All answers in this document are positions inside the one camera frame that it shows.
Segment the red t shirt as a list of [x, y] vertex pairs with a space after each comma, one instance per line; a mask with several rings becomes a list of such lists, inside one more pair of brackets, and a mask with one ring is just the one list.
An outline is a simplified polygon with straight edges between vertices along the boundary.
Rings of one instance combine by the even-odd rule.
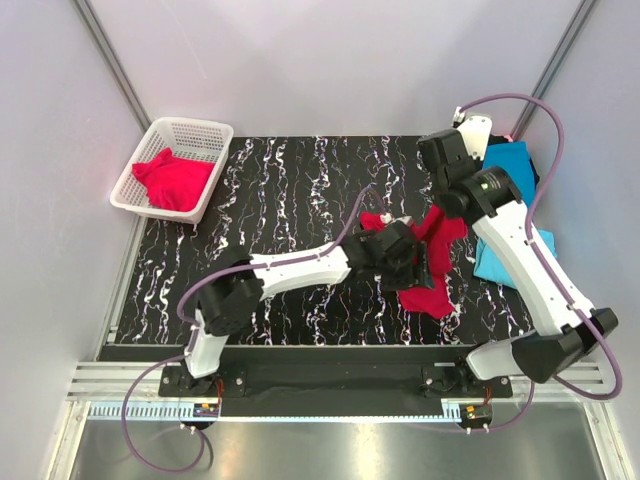
[[467, 235], [467, 226], [460, 218], [449, 219], [433, 206], [425, 219], [411, 226], [418, 244], [425, 244], [435, 288], [429, 290], [413, 285], [405, 291], [395, 291], [401, 306], [409, 312], [426, 313], [440, 320], [454, 311], [446, 287], [446, 276], [453, 268], [452, 244]]
[[214, 167], [214, 163], [176, 157], [165, 148], [148, 163], [134, 163], [132, 174], [146, 188], [153, 207], [188, 212], [197, 206]]

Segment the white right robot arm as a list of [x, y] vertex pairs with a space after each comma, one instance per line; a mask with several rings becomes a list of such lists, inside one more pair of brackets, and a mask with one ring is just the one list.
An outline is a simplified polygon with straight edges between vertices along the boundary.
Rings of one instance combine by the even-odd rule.
[[457, 390], [476, 396], [491, 379], [515, 374], [545, 383], [590, 355], [618, 319], [581, 294], [537, 230], [525, 225], [528, 208], [510, 176], [480, 167], [456, 129], [421, 137], [418, 150], [434, 179], [436, 205], [496, 254], [533, 321], [528, 334], [472, 350], [454, 371]]

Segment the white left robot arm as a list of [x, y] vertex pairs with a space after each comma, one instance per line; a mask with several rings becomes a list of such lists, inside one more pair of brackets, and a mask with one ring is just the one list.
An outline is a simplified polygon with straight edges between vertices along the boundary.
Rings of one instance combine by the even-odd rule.
[[407, 217], [380, 230], [342, 234], [332, 243], [305, 251], [258, 255], [236, 246], [220, 255], [219, 264], [220, 270], [187, 292], [187, 298], [195, 301], [194, 324], [180, 381], [196, 396], [214, 388], [228, 337], [248, 326], [269, 297], [374, 277], [387, 291], [435, 289], [426, 244], [418, 240]]

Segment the folded light blue t shirt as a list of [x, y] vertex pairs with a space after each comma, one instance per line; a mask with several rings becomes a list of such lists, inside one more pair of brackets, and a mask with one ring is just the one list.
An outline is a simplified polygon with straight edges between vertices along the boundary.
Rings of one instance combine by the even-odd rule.
[[523, 227], [477, 222], [478, 254], [474, 275], [512, 287], [522, 297], [545, 295], [555, 286], [533, 248]]

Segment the folded teal t shirt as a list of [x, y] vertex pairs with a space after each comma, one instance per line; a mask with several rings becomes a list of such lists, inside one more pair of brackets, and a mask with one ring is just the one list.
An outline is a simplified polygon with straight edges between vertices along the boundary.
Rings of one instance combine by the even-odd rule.
[[536, 194], [536, 174], [524, 142], [507, 142], [487, 147], [484, 167], [499, 167], [511, 178], [524, 203], [531, 207]]

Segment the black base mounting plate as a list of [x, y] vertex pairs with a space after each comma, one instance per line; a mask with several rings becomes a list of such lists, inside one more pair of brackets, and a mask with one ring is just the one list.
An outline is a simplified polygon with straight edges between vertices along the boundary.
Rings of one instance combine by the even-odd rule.
[[184, 364], [166, 366], [162, 397], [222, 401], [225, 419], [330, 420], [444, 414], [444, 400], [510, 399], [506, 374], [488, 382], [464, 374], [466, 347], [227, 346], [217, 372], [195, 379]]

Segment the white plastic basket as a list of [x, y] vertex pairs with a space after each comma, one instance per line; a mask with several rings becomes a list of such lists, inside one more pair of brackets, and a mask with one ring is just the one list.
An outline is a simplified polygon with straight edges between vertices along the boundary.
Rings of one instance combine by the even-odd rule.
[[143, 217], [199, 223], [233, 136], [231, 126], [210, 120], [153, 121], [112, 189], [111, 204]]

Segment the red t shirt in basket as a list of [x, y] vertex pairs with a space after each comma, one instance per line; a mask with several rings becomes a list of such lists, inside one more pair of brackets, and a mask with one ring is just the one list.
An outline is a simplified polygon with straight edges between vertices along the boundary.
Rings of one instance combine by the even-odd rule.
[[132, 174], [146, 188], [153, 207], [188, 212], [197, 206], [214, 167], [214, 163], [176, 157], [165, 148], [148, 163], [134, 163]]

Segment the right aluminium corner post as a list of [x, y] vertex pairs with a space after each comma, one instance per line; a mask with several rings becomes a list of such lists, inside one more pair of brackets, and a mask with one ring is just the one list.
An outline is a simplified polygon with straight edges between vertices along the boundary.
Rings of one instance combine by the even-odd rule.
[[[581, 0], [578, 3], [531, 92], [532, 97], [541, 101], [545, 99], [598, 5], [598, 0]], [[513, 139], [519, 140], [524, 135], [537, 109], [537, 104], [532, 102], [525, 103], [511, 131]]]

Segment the aluminium corner post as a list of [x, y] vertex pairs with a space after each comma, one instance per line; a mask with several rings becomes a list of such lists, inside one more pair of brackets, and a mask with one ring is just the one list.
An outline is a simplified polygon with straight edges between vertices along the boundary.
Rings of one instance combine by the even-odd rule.
[[[541, 101], [545, 99], [598, 5], [598, 0], [581, 0], [578, 3], [531, 92], [532, 97]], [[525, 103], [511, 131], [513, 139], [519, 140], [524, 135], [537, 109], [537, 104], [532, 102]]]
[[151, 124], [150, 117], [127, 75], [116, 49], [92, 3], [87, 0], [71, 0], [70, 3], [96, 46], [136, 123], [142, 130], [146, 130]]

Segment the aluminium frame rail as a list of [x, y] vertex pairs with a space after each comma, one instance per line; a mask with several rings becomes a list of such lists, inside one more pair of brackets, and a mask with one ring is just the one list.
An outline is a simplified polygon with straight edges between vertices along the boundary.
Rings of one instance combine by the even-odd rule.
[[382, 364], [228, 364], [213, 376], [191, 380], [176, 363], [148, 374], [145, 363], [81, 363], [72, 378], [67, 397], [73, 400], [117, 400], [132, 390], [144, 399], [249, 399], [263, 394], [305, 397], [334, 402], [340, 397], [409, 396], [428, 399], [523, 399], [530, 381], [522, 375], [498, 377], [476, 383], [454, 379], [454, 366]]

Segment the left aluminium corner post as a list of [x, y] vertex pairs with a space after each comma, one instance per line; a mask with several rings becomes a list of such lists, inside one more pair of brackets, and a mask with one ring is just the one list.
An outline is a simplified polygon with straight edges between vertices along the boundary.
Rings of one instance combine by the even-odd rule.
[[116, 49], [92, 3], [87, 0], [71, 0], [70, 3], [96, 46], [136, 123], [142, 130], [146, 130], [151, 124], [150, 117], [127, 75]]

